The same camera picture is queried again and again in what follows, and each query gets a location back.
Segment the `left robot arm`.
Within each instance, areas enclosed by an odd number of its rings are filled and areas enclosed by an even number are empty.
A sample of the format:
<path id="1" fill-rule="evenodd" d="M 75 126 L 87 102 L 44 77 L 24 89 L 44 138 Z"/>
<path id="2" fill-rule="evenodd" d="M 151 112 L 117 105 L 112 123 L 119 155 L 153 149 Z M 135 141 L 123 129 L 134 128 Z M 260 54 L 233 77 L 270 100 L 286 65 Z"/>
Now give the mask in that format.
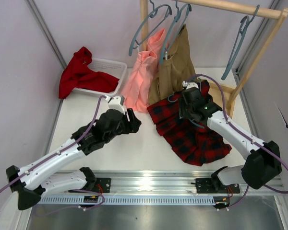
<path id="1" fill-rule="evenodd" d="M 84 158 L 104 147 L 119 135 L 137 133 L 142 122 L 128 108 L 122 113 L 108 109 L 99 119 L 79 128 L 58 149 L 24 167 L 15 165 L 6 169 L 10 189 L 18 194 L 18 209 L 35 206 L 43 197 L 69 190 L 90 191 L 96 177 L 88 167 L 82 167 L 66 176 L 55 173 L 75 160 Z"/>

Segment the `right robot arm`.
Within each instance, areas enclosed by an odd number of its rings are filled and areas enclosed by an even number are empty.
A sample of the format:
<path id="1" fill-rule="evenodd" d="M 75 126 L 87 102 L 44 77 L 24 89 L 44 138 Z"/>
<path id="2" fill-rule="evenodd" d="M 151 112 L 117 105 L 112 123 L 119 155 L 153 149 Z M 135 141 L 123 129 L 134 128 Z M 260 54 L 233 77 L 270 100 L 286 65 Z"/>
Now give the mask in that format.
<path id="1" fill-rule="evenodd" d="M 282 172 L 279 146 L 251 135 L 214 102 L 207 102 L 197 87 L 186 87 L 179 98 L 180 118 L 193 119 L 206 125 L 230 143 L 245 159 L 240 166 L 225 166 L 213 173 L 221 184 L 246 183 L 260 189 Z"/>

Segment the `red navy plaid skirt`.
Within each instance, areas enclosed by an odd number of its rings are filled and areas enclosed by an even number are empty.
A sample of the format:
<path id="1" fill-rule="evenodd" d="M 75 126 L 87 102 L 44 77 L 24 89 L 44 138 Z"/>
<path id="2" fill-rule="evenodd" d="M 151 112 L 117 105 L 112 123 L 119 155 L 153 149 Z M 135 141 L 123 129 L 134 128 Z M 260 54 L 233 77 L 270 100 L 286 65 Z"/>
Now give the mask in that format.
<path id="1" fill-rule="evenodd" d="M 169 100 L 163 99 L 147 108 L 157 133 L 187 164 L 202 166 L 226 157 L 232 147 L 221 135 L 202 124 L 197 127 L 190 120 L 179 118 L 181 97 L 182 92 L 175 92 Z"/>

